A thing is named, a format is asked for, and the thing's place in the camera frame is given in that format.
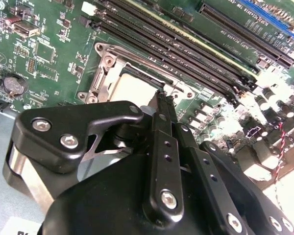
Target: metal cylinder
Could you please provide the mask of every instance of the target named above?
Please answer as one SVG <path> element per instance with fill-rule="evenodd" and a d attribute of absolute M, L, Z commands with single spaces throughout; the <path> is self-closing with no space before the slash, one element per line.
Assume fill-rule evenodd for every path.
<path fill-rule="evenodd" d="M 257 132 L 255 135 L 254 135 L 255 139 L 257 141 L 261 141 L 263 139 L 263 137 L 261 136 L 261 134 L 259 132 Z"/>
<path fill-rule="evenodd" d="M 282 112 L 284 112 L 285 115 L 286 115 L 288 118 L 292 118 L 292 117 L 294 117 L 294 112 L 292 111 L 292 109 L 290 108 L 289 105 L 287 105 L 287 104 L 282 104 L 282 105 L 280 106 L 280 108 L 281 108 Z"/>
<path fill-rule="evenodd" d="M 265 93 L 265 98 L 267 100 L 269 100 L 269 102 L 271 102 L 271 103 L 275 103 L 278 101 L 277 95 L 275 93 L 273 93 L 272 91 Z"/>
<path fill-rule="evenodd" d="M 200 135 L 202 141 L 210 141 L 210 135 L 207 133 L 203 133 Z"/>
<path fill-rule="evenodd" d="M 211 135 L 216 135 L 219 132 L 218 126 L 217 125 L 209 126 L 209 131 Z"/>
<path fill-rule="evenodd" d="M 270 105 L 268 104 L 268 102 L 264 98 L 258 99 L 257 104 L 258 104 L 260 110 L 262 110 L 262 111 L 267 110 L 268 108 L 270 108 Z"/>
<path fill-rule="evenodd" d="M 226 141 L 226 146 L 230 153 L 234 153 L 235 148 L 231 140 Z"/>
<path fill-rule="evenodd" d="M 224 127 L 226 125 L 226 120 L 225 120 L 225 117 L 223 116 L 220 116 L 217 118 L 217 124 L 220 126 L 220 127 Z"/>

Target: pcie slot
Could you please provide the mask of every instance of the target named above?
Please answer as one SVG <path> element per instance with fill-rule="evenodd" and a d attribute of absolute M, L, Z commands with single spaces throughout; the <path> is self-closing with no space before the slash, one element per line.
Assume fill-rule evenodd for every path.
<path fill-rule="evenodd" d="M 150 47 L 148 47 L 148 45 L 144 45 L 143 43 L 137 41 L 131 35 L 126 34 L 124 32 L 121 32 L 116 26 L 108 25 L 106 23 L 100 23 L 97 26 L 98 26 L 98 28 L 102 29 L 103 31 L 105 31 L 111 35 L 115 35 L 115 36 L 125 40 L 126 42 L 133 44 L 136 48 L 138 48 L 140 50 L 148 51 L 150 54 L 150 57 L 153 60 L 157 60 L 158 62 L 161 62 L 162 66 L 167 68 L 167 70 L 170 71 L 172 73 L 172 75 L 185 77 L 185 78 L 189 78 L 191 80 L 194 80 L 198 84 L 200 84 L 204 87 L 207 87 L 207 88 L 211 89 L 212 91 L 224 96 L 225 98 L 227 98 L 227 100 L 229 102 L 233 103 L 234 105 L 237 105 L 237 100 L 236 100 L 234 94 L 232 94 L 229 91 L 226 91 L 219 84 L 213 83 L 211 81 L 200 79 L 197 74 L 193 73 L 192 71 L 190 71 L 188 69 L 185 69 L 184 67 L 182 67 L 178 63 L 173 62 L 173 61 L 165 58 L 164 56 L 162 56 L 158 52 L 151 51 Z"/>
<path fill-rule="evenodd" d="M 202 57 L 209 59 L 210 61 L 213 61 L 218 66 L 222 67 L 224 70 L 231 72 L 235 74 L 237 77 L 240 77 L 241 74 L 238 72 L 236 68 L 233 67 L 232 64 L 228 64 L 222 58 L 218 58 L 216 54 L 209 53 L 206 49 L 203 49 L 199 46 L 197 46 L 197 43 L 185 36 L 180 35 L 179 33 L 176 33 L 174 29 L 162 24 L 161 22 L 157 21 L 156 19 L 151 18 L 149 15 L 147 15 L 145 12 L 141 11 L 140 9 L 134 7 L 133 5 L 129 4 L 125 0 L 110 0 L 109 2 L 105 2 L 105 5 L 107 8 L 113 8 L 111 6 L 111 3 L 113 2 L 114 5 L 118 6 L 120 9 L 135 15 L 138 19 L 144 21 L 145 23 L 148 23 L 155 27 L 157 30 L 161 31 L 162 33 L 167 34 L 168 36 L 175 38 L 177 43 L 182 44 L 186 48 L 191 48 L 193 51 L 201 55 Z"/>
<path fill-rule="evenodd" d="M 289 57 L 287 54 L 277 50 L 275 47 L 268 44 L 256 34 L 231 20 L 226 15 L 209 6 L 208 4 L 204 3 L 198 12 L 205 18 L 221 27 L 223 30 L 232 34 L 234 37 L 249 45 L 250 47 L 258 50 L 260 53 L 264 54 L 266 57 L 275 61 L 286 69 L 289 69 L 294 64 L 294 59 Z"/>
<path fill-rule="evenodd" d="M 198 67 L 204 67 L 206 70 L 208 69 L 210 71 L 214 71 L 215 76 L 221 76 L 221 78 L 224 77 L 225 81 L 226 79 L 230 79 L 231 81 L 233 80 L 240 81 L 241 76 L 237 74 L 237 72 L 233 73 L 232 71 L 229 71 L 221 67 L 210 58 L 200 55 L 196 51 L 184 46 L 182 43 L 178 43 L 176 41 L 176 38 L 170 37 L 169 35 L 156 29 L 155 27 L 149 24 L 146 24 L 142 20 L 139 20 L 138 18 L 134 17 L 130 13 L 121 10 L 117 6 L 114 6 L 114 5 L 111 5 L 111 6 L 113 11 L 111 10 L 111 12 L 109 11 L 107 12 L 107 15 L 109 17 L 119 22 L 122 22 L 123 25 L 126 24 L 128 27 L 129 27 L 129 24 L 131 24 L 130 26 L 131 28 L 135 29 L 138 32 L 143 33 L 146 37 L 150 37 L 152 40 L 166 47 L 170 51 L 174 51 L 175 53 L 180 54 L 181 56 L 183 56 L 184 59 L 186 60 L 191 59 L 191 62 L 195 63 Z"/>
<path fill-rule="evenodd" d="M 269 21 L 277 29 L 281 30 L 282 32 L 291 36 L 294 39 L 294 32 L 290 30 L 290 27 L 287 24 L 282 23 L 276 17 L 272 16 L 270 13 L 262 9 L 260 6 L 254 4 L 250 0 L 239 0 L 239 2 L 244 4 L 246 7 L 248 7 L 250 10 L 252 10 L 260 17 L 262 17 L 264 20 Z"/>
<path fill-rule="evenodd" d="M 152 36 L 150 32 L 144 31 L 142 28 L 137 27 L 134 24 L 130 24 L 130 22 L 123 20 L 121 17 L 118 17 L 114 14 L 107 14 L 104 16 L 104 20 L 106 22 L 109 21 L 114 21 L 118 24 L 118 26 L 124 26 L 126 28 L 130 28 L 131 32 L 135 32 L 139 38 L 146 38 L 150 40 L 149 45 L 151 45 L 154 49 L 157 49 L 158 52 L 160 52 L 162 55 L 167 56 L 168 58 L 181 63 L 183 66 L 188 67 L 191 69 L 193 72 L 197 73 L 204 79 L 212 79 L 216 81 L 221 81 L 223 84 L 234 88 L 236 87 L 237 89 L 240 89 L 242 91 L 246 91 L 244 87 L 241 87 L 235 82 L 230 81 L 226 77 L 222 76 L 221 74 L 216 73 L 212 69 L 198 63 L 196 60 L 188 57 L 187 55 L 180 53 L 181 56 L 179 56 L 179 51 L 176 50 L 176 48 L 171 47 L 168 45 L 168 43 L 162 42 L 161 40 L 158 40 L 156 37 Z"/>

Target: ram slot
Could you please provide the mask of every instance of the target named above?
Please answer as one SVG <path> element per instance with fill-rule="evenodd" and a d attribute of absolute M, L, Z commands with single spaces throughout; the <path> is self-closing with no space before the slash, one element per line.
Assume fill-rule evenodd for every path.
<path fill-rule="evenodd" d="M 164 32 L 158 30 L 157 28 L 146 24 L 142 20 L 131 15 L 129 12 L 125 12 L 121 10 L 119 7 L 111 4 L 110 12 L 107 12 L 109 17 L 114 18 L 115 20 L 122 22 L 122 24 L 131 24 L 131 28 L 135 29 L 137 32 L 143 33 L 146 37 L 150 37 L 152 40 L 157 43 L 165 46 L 170 51 L 174 51 L 175 53 L 180 54 L 186 60 L 191 60 L 192 63 L 196 64 L 196 66 L 204 68 L 206 70 L 212 71 L 215 76 L 220 76 L 220 79 L 223 79 L 225 82 L 227 80 L 241 82 L 242 76 L 237 73 L 237 71 L 232 71 L 223 68 L 219 64 L 217 64 L 213 59 L 207 57 L 202 54 L 197 53 L 193 49 L 186 47 L 182 43 L 176 41 L 176 38 L 171 37 L 170 35 L 165 34 Z"/>
<path fill-rule="evenodd" d="M 142 38 L 149 40 L 149 45 L 152 46 L 153 49 L 157 49 L 159 53 L 162 55 L 165 55 L 167 58 L 176 61 L 177 63 L 180 63 L 184 67 L 187 67 L 188 69 L 192 70 L 193 72 L 197 73 L 203 79 L 210 79 L 213 81 L 220 81 L 221 83 L 225 84 L 226 86 L 231 87 L 231 89 L 234 92 L 237 92 L 237 90 L 240 90 L 242 92 L 246 91 L 246 88 L 243 86 L 227 79 L 224 77 L 224 75 L 221 75 L 211 68 L 208 68 L 207 66 L 198 63 L 196 60 L 190 58 L 188 55 L 185 55 L 183 53 L 179 53 L 179 51 L 175 47 L 169 46 L 167 43 L 168 40 L 165 40 L 166 42 L 163 42 L 159 40 L 158 38 L 152 36 L 152 32 L 145 31 L 144 27 L 138 27 L 137 25 L 133 24 L 133 21 L 129 22 L 124 20 L 123 18 L 116 16 L 113 13 L 107 13 L 104 14 L 103 19 L 106 22 L 112 22 L 118 24 L 118 26 L 122 26 L 125 28 L 129 28 L 131 32 L 135 32 L 137 34 L 137 37 L 142 40 Z"/>
<path fill-rule="evenodd" d="M 231 20 L 226 15 L 209 6 L 208 4 L 204 3 L 198 12 L 203 17 L 209 19 L 210 21 L 221 27 L 223 30 L 236 37 L 238 40 L 256 49 L 257 51 L 259 51 L 272 61 L 275 61 L 279 65 L 283 66 L 284 68 L 289 69 L 294 64 L 293 58 L 289 57 L 284 52 L 270 45 L 253 32 L 249 31 L 237 22 Z"/>
<path fill-rule="evenodd" d="M 186 79 L 196 81 L 199 85 L 207 87 L 211 89 L 212 91 L 224 96 L 227 99 L 227 101 L 232 103 L 234 106 L 238 105 L 238 101 L 235 95 L 231 93 L 230 91 L 225 90 L 224 87 L 221 86 L 220 84 L 216 82 L 214 83 L 213 81 L 203 80 L 197 74 L 184 68 L 180 64 L 167 59 L 166 57 L 164 57 L 163 55 L 161 55 L 160 53 L 156 51 L 151 51 L 150 45 L 147 45 L 143 42 L 138 41 L 131 34 L 123 32 L 116 25 L 101 22 L 96 25 L 92 25 L 92 27 L 94 29 L 101 29 L 111 35 L 117 36 L 125 40 L 126 42 L 131 43 L 137 49 L 149 52 L 150 58 L 152 58 L 153 61 L 156 60 L 158 63 L 161 63 L 161 65 L 164 68 L 167 68 L 167 71 L 170 72 L 172 76 L 184 77 Z"/>
<path fill-rule="evenodd" d="M 194 40 L 186 37 L 185 35 L 181 35 L 179 32 L 177 32 L 174 28 L 171 28 L 162 22 L 158 21 L 157 19 L 154 19 L 150 17 L 146 12 L 138 9 L 137 7 L 133 6 L 126 0 L 110 0 L 105 1 L 104 5 L 107 8 L 114 9 L 114 5 L 111 4 L 111 2 L 118 6 L 120 9 L 128 12 L 129 14 L 135 15 L 137 18 L 145 22 L 146 24 L 152 25 L 153 27 L 157 28 L 159 31 L 169 35 L 170 37 L 175 38 L 177 43 L 182 44 L 186 48 L 191 48 L 196 53 L 200 54 L 201 56 L 209 59 L 210 61 L 213 61 L 214 63 L 218 64 L 220 67 L 224 68 L 225 70 L 236 74 L 238 77 L 243 77 L 239 70 L 241 68 L 236 67 L 235 64 L 229 63 L 226 61 L 221 55 L 218 55 L 216 53 L 213 53 L 208 50 L 207 48 L 200 47 L 199 44 Z"/>

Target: microchip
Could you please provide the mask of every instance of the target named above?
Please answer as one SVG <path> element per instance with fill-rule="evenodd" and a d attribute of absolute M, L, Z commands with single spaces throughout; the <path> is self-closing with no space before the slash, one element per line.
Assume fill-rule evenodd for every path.
<path fill-rule="evenodd" d="M 181 16 L 183 16 L 184 11 L 181 8 L 175 6 L 172 10 L 172 13 L 178 17 L 181 17 Z"/>
<path fill-rule="evenodd" d="M 91 23 L 91 20 L 86 18 L 85 16 L 80 16 L 78 23 L 84 26 L 85 28 L 89 28 L 89 24 Z"/>
<path fill-rule="evenodd" d="M 25 49 L 24 47 L 21 46 L 15 46 L 14 50 L 16 53 L 24 56 L 24 57 L 28 57 L 29 56 L 29 51 L 27 49 Z"/>
<path fill-rule="evenodd" d="M 260 60 L 257 61 L 257 65 L 259 67 L 265 69 L 268 66 L 268 63 L 266 61 L 260 59 Z"/>
<path fill-rule="evenodd" d="M 64 26 L 65 28 L 69 28 L 69 27 L 71 26 L 71 21 L 65 19 L 65 20 L 63 21 L 63 26 Z"/>
<path fill-rule="evenodd" d="M 33 74 L 36 71 L 36 60 L 30 58 L 28 60 L 27 72 Z"/>
<path fill-rule="evenodd" d="M 214 108 L 206 103 L 201 104 L 201 110 L 208 115 L 211 115 L 214 112 Z"/>
<path fill-rule="evenodd" d="M 184 15 L 182 16 L 182 19 L 191 23 L 194 20 L 194 17 L 191 14 L 184 13 Z"/>
<path fill-rule="evenodd" d="M 55 50 L 53 47 L 50 47 L 48 45 L 37 43 L 36 56 L 51 64 L 53 63 Z"/>
<path fill-rule="evenodd" d="M 77 67 L 75 68 L 75 71 L 78 72 L 78 73 L 80 73 L 80 74 L 82 74 L 82 73 L 84 72 L 84 68 L 81 67 L 81 66 L 77 66 Z"/>
<path fill-rule="evenodd" d="M 190 122 L 190 125 L 191 125 L 192 127 L 196 128 L 196 129 L 200 129 L 200 128 L 201 128 L 201 124 L 200 124 L 200 122 L 195 121 L 195 120 L 192 120 L 192 121 Z"/>
<path fill-rule="evenodd" d="M 66 0 L 65 1 L 65 6 L 67 8 L 73 8 L 73 0 Z"/>
<path fill-rule="evenodd" d="M 196 117 L 196 119 L 203 121 L 203 122 L 207 120 L 207 115 L 204 112 L 202 112 L 201 110 L 197 111 L 195 117 Z"/>

